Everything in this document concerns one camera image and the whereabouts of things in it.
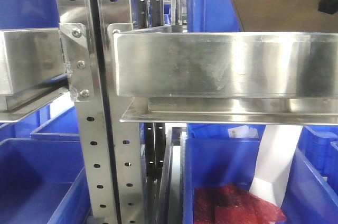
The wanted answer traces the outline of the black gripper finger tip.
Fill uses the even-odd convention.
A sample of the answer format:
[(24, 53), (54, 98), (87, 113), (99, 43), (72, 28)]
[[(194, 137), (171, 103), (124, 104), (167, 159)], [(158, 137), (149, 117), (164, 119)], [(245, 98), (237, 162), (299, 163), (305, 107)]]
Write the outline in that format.
[(337, 0), (320, 0), (318, 11), (331, 15), (337, 13)]

